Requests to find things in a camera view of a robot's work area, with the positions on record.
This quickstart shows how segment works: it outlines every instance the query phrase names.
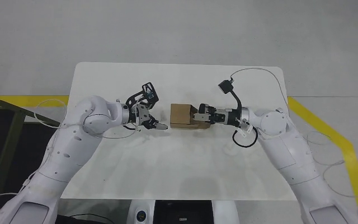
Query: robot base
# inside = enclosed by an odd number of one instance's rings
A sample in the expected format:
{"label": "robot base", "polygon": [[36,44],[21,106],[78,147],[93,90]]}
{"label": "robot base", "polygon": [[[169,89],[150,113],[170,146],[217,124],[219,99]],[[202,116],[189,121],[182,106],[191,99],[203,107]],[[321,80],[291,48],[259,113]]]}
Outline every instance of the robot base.
{"label": "robot base", "polygon": [[132,200],[127,224],[239,224],[233,200]]}

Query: black cable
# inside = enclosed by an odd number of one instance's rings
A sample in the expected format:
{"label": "black cable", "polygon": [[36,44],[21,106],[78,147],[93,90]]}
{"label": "black cable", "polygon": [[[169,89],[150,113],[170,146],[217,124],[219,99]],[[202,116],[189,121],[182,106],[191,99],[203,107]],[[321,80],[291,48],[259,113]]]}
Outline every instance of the black cable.
{"label": "black cable", "polygon": [[251,144],[249,144],[248,146],[243,146],[242,144],[237,143],[237,141],[235,140],[235,135],[237,133],[237,130],[235,130],[235,132],[233,133],[233,141],[234,141],[234,143],[237,144],[240,147],[243,147],[243,148],[250,148],[251,146],[253,146],[257,141],[258,132],[257,132],[257,129],[255,127],[252,127],[252,129],[256,132],[256,136],[255,136],[255,140]]}
{"label": "black cable", "polygon": [[87,216],[87,215],[89,215],[89,216],[96,216],[96,217],[99,217],[99,218],[104,218],[105,220],[110,221],[112,224],[115,224],[114,221],[110,220],[109,218],[106,218],[106,217],[104,217],[104,216],[99,216],[99,215],[97,215],[97,214],[92,214],[92,213],[74,214],[74,215],[72,215],[72,216],[70,216],[70,217],[75,217],[75,216]]}
{"label": "black cable", "polygon": [[128,130],[135,130],[135,128],[130,128],[130,127],[126,126],[126,125],[123,125],[123,127],[128,129]]}
{"label": "black cable", "polygon": [[241,111],[242,104],[241,104],[239,97],[235,94],[235,92],[233,90],[230,90],[230,93],[233,95],[233,97],[235,98],[235,100],[237,102],[237,109]]}

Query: cable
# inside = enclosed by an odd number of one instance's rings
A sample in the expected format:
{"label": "cable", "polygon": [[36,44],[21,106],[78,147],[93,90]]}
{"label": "cable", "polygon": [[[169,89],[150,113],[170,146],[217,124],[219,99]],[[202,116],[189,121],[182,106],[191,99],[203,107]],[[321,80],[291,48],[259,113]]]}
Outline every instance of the cable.
{"label": "cable", "polygon": [[107,138],[107,139],[128,138],[128,137],[132,136],[135,132],[137,132],[137,131],[140,132],[140,129],[138,128],[138,125],[139,125],[139,124],[137,124],[137,120],[136,120],[136,110],[137,110],[137,105],[138,105],[138,101],[139,101],[139,100],[140,100],[140,98],[137,99],[137,101],[136,101],[136,103],[135,103],[135,111],[134,111],[134,114],[135,114],[135,124],[132,123],[132,124],[135,126],[135,129],[133,130],[133,132],[132,132],[130,135],[124,136],[124,137],[106,137],[106,136],[102,136],[103,138]]}
{"label": "cable", "polygon": [[285,101],[285,103],[286,103],[286,106],[288,107],[289,103],[287,102],[287,99],[286,99],[286,97],[285,97],[285,95],[284,95],[284,92],[283,92],[283,90],[282,90],[282,87],[281,87],[281,84],[280,84],[279,79],[275,76],[275,74],[273,74],[271,71],[269,71],[269,70],[267,70],[267,69],[264,69],[264,68],[257,68],[257,67],[252,67],[252,68],[243,68],[243,69],[237,70],[236,72],[232,73],[232,74],[231,74],[231,76],[230,76],[230,79],[233,81],[233,80],[234,80],[234,79],[233,79],[233,75],[234,75],[234,74],[236,74],[236,73],[238,73],[238,72],[245,71],[245,70],[255,70],[255,69],[256,69],[256,70],[263,70],[263,71],[266,71],[266,72],[268,72],[268,73],[270,73],[271,75],[273,75],[273,76],[274,76],[274,78],[275,78],[275,79],[276,79],[276,81],[277,81],[277,84],[279,84],[279,88],[280,88],[280,91],[281,91],[282,97],[284,98],[284,101]]}
{"label": "cable", "polygon": [[256,141],[257,141],[258,132],[257,132],[257,129],[256,129],[255,127],[252,127],[252,129],[255,131],[256,136],[255,136],[255,140],[254,140],[251,144],[249,144],[249,145],[247,145],[247,146],[243,146],[242,144],[237,143],[237,141],[235,140],[235,135],[236,135],[236,133],[237,133],[237,130],[234,131],[233,137],[232,137],[234,143],[235,143],[236,145],[240,146],[240,147],[243,147],[243,148],[250,148],[251,146],[253,146],[253,145],[256,143]]}
{"label": "cable", "polygon": [[125,129],[127,129],[127,130],[135,130],[135,128],[130,128],[130,127],[128,127],[127,125],[123,125],[123,127],[124,127]]}
{"label": "cable", "polygon": [[[230,75],[230,79],[233,81],[234,79],[233,79],[232,77],[233,77],[234,74],[236,74],[236,73],[238,73],[238,72],[241,72],[241,71],[245,71],[245,70],[251,70],[251,69],[263,70],[263,71],[266,71],[266,72],[270,73],[271,75],[273,75],[273,77],[274,77],[274,78],[276,79],[276,81],[277,81],[277,84],[279,85],[282,98],[284,99],[284,101],[285,101],[285,103],[286,103],[286,106],[289,107],[289,106],[288,106],[287,99],[286,99],[286,97],[285,97],[285,95],[284,95],[284,93],[283,93],[283,91],[282,91],[282,87],[281,87],[281,84],[280,84],[279,79],[275,76],[275,74],[273,74],[271,71],[269,71],[269,70],[267,70],[267,69],[258,68],[258,67],[243,68],[243,69],[237,70],[237,71],[235,71],[234,73],[232,73],[232,74]],[[328,136],[328,135],[326,135],[326,134],[323,134],[323,133],[317,132],[317,131],[311,131],[311,132],[309,132],[309,133],[312,133],[312,132],[316,132],[316,133],[322,134],[322,135],[326,136],[329,140],[331,140],[330,136]],[[234,141],[235,144],[237,144],[238,146],[241,146],[241,145],[239,145],[239,144],[235,141],[235,139],[234,139],[234,135],[235,135],[236,133],[237,133],[237,131],[235,131],[234,134],[233,134],[233,141]],[[324,145],[325,145],[325,144],[321,144],[321,143],[317,143],[317,142],[312,142],[312,141],[310,141],[310,140],[308,139],[308,134],[307,134],[307,137],[305,138],[305,140],[306,140],[306,142],[307,142],[308,145],[309,145],[309,143],[317,144],[317,145],[320,145],[320,146],[324,146]],[[336,194],[341,195],[341,196],[343,196],[343,197],[348,197],[348,198],[357,198],[357,197],[358,197],[358,196],[355,196],[355,195],[346,195],[346,194],[342,194],[342,193],[337,192],[336,190],[334,190],[334,189],[329,185],[329,183],[328,183],[327,180],[326,180],[326,177],[324,176],[324,175],[326,174],[326,172],[327,172],[330,168],[332,168],[332,167],[334,167],[334,166],[338,166],[338,165],[340,165],[340,164],[344,164],[344,163],[345,163],[344,160],[339,160],[338,162],[335,162],[335,163],[333,163],[333,164],[323,164],[323,163],[321,163],[321,162],[318,162],[318,161],[314,158],[313,154],[312,154],[312,157],[313,157],[313,160],[314,160],[316,163],[318,163],[318,164],[320,164],[320,165],[323,165],[323,166],[328,166],[328,167],[324,170],[324,172],[323,172],[323,174],[322,174],[322,177],[323,177],[323,180],[325,180],[325,182],[327,183],[328,187],[329,187],[333,192],[335,192]]]}
{"label": "cable", "polygon": [[3,196],[3,195],[17,195],[17,193],[2,193],[2,194],[0,194],[0,196]]}
{"label": "cable", "polygon": [[230,90],[231,95],[233,95],[233,97],[235,98],[236,102],[237,102],[237,110],[242,110],[242,104],[241,101],[239,99],[239,97],[235,94],[235,92],[233,90]]}
{"label": "cable", "polygon": [[[319,145],[319,146],[328,145],[328,144],[323,144],[323,143],[317,143],[317,142],[312,142],[312,141],[310,141],[310,140],[308,139],[308,136],[309,136],[310,133],[319,133],[319,134],[321,134],[321,135],[323,135],[323,136],[326,136],[330,141],[332,140],[332,138],[331,138],[330,136],[328,136],[328,135],[326,135],[326,134],[323,134],[323,133],[321,133],[321,132],[317,132],[317,131],[312,130],[312,131],[310,131],[309,133],[307,133],[306,138],[303,137],[303,138],[306,140],[306,142],[307,142],[308,145],[309,145],[309,143],[317,144],[317,145]],[[324,163],[318,162],[318,161],[314,158],[313,154],[312,154],[312,157],[313,157],[313,160],[314,160],[316,163],[318,163],[318,164],[320,164],[320,165],[323,165],[323,166],[328,166],[328,167],[324,170],[324,172],[323,172],[323,174],[322,174],[322,177],[323,177],[323,180],[324,180],[324,181],[326,182],[326,184],[328,185],[328,187],[329,187],[333,192],[335,192],[336,194],[338,194],[338,195],[340,195],[340,196],[347,197],[347,198],[357,198],[357,197],[358,197],[358,195],[342,194],[342,193],[340,193],[340,192],[334,190],[334,189],[330,186],[330,184],[328,183],[328,181],[326,180],[326,177],[324,176],[324,175],[326,174],[326,172],[327,172],[330,168],[332,168],[332,167],[334,167],[334,166],[338,166],[338,165],[344,164],[344,163],[345,163],[344,160],[339,160],[338,162],[335,162],[335,163],[333,163],[333,164],[324,164]]]}
{"label": "cable", "polygon": [[35,117],[35,119],[36,119],[40,124],[42,124],[42,125],[44,125],[44,126],[47,126],[47,127],[49,127],[49,128],[60,129],[60,128],[62,128],[62,127],[61,127],[61,124],[62,124],[62,122],[64,121],[64,119],[65,119],[65,117],[66,117],[66,115],[67,115],[67,106],[66,106],[66,104],[65,104],[63,101],[58,100],[58,99],[48,99],[48,100],[44,100],[44,101],[42,101],[41,103],[39,103],[39,104],[35,107],[35,110],[37,110],[37,109],[39,108],[39,106],[40,106],[41,104],[43,104],[44,102],[48,102],[48,101],[51,101],[51,100],[55,100],[55,101],[57,101],[57,102],[60,102],[60,103],[63,105],[63,107],[65,108],[65,115],[63,116],[63,119],[62,119],[62,121],[60,122],[60,126],[56,127],[56,126],[51,126],[51,125],[48,125],[48,124],[44,123],[42,120],[40,120],[39,118],[37,118],[35,112],[34,112],[34,117]]}
{"label": "cable", "polygon": [[99,217],[99,218],[104,218],[105,220],[110,221],[112,224],[115,224],[114,221],[110,220],[109,218],[106,218],[104,216],[99,216],[97,214],[92,214],[92,213],[74,214],[74,215],[72,215],[70,217],[75,217],[75,216],[96,216],[96,217]]}

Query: brown cardboard box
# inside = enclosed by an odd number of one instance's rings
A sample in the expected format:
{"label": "brown cardboard box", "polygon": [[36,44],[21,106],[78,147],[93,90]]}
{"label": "brown cardboard box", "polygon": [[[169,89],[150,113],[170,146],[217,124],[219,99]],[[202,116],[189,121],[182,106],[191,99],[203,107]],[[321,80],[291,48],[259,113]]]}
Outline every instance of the brown cardboard box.
{"label": "brown cardboard box", "polygon": [[197,113],[197,108],[190,104],[171,104],[170,105],[170,127],[188,129],[206,129],[210,124],[198,122],[193,119]]}

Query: gray floor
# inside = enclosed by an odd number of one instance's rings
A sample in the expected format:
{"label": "gray floor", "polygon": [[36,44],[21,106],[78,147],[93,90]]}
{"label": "gray floor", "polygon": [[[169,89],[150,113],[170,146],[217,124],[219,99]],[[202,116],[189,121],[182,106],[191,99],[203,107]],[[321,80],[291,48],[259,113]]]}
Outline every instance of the gray floor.
{"label": "gray floor", "polygon": [[[357,146],[357,10],[355,0],[2,1],[0,95],[68,95],[83,61],[278,66],[288,95],[304,96],[296,99]],[[342,157],[332,146],[312,150],[325,162]],[[327,180],[352,193],[344,165]],[[300,223],[296,202],[238,204],[242,223]],[[63,201],[60,212],[123,222],[127,205]]]}

